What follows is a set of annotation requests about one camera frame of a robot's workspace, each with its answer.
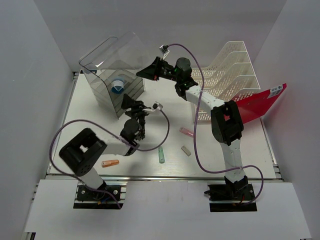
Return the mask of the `blue white small jar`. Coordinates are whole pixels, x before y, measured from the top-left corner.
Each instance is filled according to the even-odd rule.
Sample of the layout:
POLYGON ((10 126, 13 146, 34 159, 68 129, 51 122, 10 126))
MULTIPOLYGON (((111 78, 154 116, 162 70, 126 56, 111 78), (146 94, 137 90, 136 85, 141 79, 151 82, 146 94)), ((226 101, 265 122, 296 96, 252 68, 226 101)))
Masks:
POLYGON ((125 80, 121 77, 117 77, 111 82, 111 92, 120 95, 124 91, 125 80))

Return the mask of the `clear acrylic drawer organizer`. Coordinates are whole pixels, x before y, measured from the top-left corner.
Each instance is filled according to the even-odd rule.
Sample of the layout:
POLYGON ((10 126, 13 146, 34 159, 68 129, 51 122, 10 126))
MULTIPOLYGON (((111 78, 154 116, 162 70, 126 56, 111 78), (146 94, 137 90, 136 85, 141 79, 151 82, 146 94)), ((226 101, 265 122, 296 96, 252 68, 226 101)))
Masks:
POLYGON ((116 118, 124 114, 121 108, 124 94, 137 100, 146 90, 143 78, 136 73, 150 63, 144 44, 130 31, 120 37, 108 37, 78 61, 98 105, 116 118), (111 91, 115 78, 125 80, 121 94, 111 91))

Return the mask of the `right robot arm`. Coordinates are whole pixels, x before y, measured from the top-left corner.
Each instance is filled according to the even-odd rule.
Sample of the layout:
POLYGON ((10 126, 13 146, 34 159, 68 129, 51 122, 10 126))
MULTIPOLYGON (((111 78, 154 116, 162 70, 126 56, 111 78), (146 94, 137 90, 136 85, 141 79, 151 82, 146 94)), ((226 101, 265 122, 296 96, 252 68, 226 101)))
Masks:
POLYGON ((158 81, 159 78, 174 81, 179 97, 210 114, 211 131, 220 143, 227 170, 224 177, 226 195, 233 200, 242 196, 248 186, 248 178, 243 169, 240 151, 244 126, 236 102, 225 102, 203 91, 192 78, 191 63, 185 57, 178 58, 175 66, 156 57, 151 65, 138 71, 136 75, 152 81, 158 81))

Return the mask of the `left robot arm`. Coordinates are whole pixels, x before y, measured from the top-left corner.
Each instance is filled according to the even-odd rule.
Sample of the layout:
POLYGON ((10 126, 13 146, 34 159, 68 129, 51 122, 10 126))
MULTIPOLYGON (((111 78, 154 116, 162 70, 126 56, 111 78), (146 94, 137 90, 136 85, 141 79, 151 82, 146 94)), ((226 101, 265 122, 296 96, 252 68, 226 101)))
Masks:
POLYGON ((143 101, 124 94, 121 108, 129 119, 124 123, 119 137, 103 140, 87 127, 59 151, 59 157, 89 187, 88 193, 96 200, 103 198, 106 193, 106 184, 94 169, 100 156, 130 156, 146 136, 145 117, 148 113, 143 101))

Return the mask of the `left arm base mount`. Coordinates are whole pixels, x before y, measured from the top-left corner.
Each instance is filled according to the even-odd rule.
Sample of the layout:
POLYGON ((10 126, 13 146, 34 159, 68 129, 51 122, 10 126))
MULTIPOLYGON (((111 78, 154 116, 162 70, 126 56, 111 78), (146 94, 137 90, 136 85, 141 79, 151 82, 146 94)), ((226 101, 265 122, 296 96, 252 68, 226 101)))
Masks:
POLYGON ((83 184, 78 183, 73 208, 83 210, 120 210, 126 198, 127 184, 124 182, 107 182, 105 190, 113 195, 120 207, 109 194, 89 190, 83 184))

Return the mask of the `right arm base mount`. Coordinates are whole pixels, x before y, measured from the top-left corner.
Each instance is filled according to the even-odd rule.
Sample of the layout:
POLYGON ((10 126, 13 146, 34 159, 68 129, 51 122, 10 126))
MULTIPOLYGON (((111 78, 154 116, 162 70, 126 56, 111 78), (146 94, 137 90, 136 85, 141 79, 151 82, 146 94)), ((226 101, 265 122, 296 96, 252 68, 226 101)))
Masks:
POLYGON ((209 208, 212 213, 257 212, 254 201, 255 192, 249 184, 240 193, 233 195, 226 184, 210 184, 204 195, 209 198, 209 208))

